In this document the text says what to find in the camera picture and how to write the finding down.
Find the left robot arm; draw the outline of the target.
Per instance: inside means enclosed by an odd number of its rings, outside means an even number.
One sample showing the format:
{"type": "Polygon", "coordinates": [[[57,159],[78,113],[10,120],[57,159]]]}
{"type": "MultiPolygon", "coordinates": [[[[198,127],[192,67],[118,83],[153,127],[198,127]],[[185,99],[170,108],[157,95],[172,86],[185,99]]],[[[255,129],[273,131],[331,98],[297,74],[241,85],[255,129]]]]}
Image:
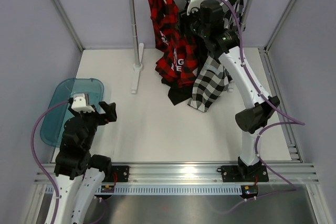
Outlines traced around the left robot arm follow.
{"type": "Polygon", "coordinates": [[[101,101],[99,105],[103,114],[83,99],[74,98],[68,107],[73,116],[64,124],[55,159],[46,223],[83,223],[98,186],[112,177],[111,159],[90,154],[97,128],[117,120],[115,103],[101,101]]]}

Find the red black plaid shirt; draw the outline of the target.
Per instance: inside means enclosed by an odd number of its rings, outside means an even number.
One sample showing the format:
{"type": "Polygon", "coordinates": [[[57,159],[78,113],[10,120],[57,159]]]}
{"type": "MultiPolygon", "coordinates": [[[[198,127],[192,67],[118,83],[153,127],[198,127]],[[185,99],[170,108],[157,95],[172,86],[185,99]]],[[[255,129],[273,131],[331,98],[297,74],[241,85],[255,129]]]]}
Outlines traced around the red black plaid shirt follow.
{"type": "Polygon", "coordinates": [[[198,69],[196,45],[193,38],[181,36],[176,29],[179,8],[174,0],[148,2],[155,47],[163,52],[155,70],[167,83],[176,83],[179,88],[192,86],[198,69]]]}

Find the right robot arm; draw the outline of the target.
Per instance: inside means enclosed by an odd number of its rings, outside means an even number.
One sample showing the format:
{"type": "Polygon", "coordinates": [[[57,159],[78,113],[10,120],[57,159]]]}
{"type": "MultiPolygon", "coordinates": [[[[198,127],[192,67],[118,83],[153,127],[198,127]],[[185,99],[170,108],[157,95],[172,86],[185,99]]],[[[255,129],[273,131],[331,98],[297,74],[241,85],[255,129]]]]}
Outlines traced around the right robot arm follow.
{"type": "Polygon", "coordinates": [[[232,77],[245,106],[235,115],[242,131],[241,153],[236,165],[218,168],[223,181],[267,182],[268,169],[257,151],[258,140],[279,107],[279,98],[272,97],[257,79],[245,57],[238,31],[225,27],[225,12],[218,1],[188,5],[179,12],[177,26],[181,34],[203,40],[209,54],[232,77]]]}

